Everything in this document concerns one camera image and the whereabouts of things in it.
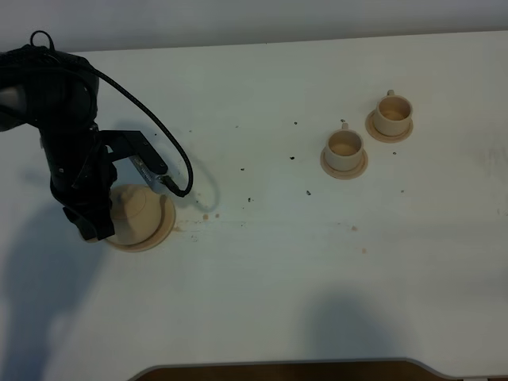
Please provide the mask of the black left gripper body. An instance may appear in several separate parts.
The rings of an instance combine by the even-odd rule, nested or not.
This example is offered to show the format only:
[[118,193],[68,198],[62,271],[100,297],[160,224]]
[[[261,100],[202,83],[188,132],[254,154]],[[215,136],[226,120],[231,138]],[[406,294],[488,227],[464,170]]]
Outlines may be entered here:
[[110,188],[117,180],[119,132],[84,128],[40,128],[51,174],[50,190],[71,222],[110,222]]

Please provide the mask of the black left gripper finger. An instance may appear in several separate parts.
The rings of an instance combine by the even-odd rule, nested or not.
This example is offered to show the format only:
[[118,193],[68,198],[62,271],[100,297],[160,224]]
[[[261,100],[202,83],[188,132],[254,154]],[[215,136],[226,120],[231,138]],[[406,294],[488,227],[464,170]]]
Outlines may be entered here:
[[85,241],[104,240],[115,234],[114,224],[110,216],[110,208],[106,205],[84,205],[71,208],[64,206],[63,211],[74,224]]

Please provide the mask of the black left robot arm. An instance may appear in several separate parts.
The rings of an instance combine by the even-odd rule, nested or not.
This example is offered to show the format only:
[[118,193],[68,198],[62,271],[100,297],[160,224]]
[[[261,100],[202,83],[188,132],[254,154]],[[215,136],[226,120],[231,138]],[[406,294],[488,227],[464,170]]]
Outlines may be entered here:
[[1,55],[1,130],[38,129],[50,190],[86,240],[114,234],[110,188],[117,171],[94,119],[98,79],[89,63],[25,45]]

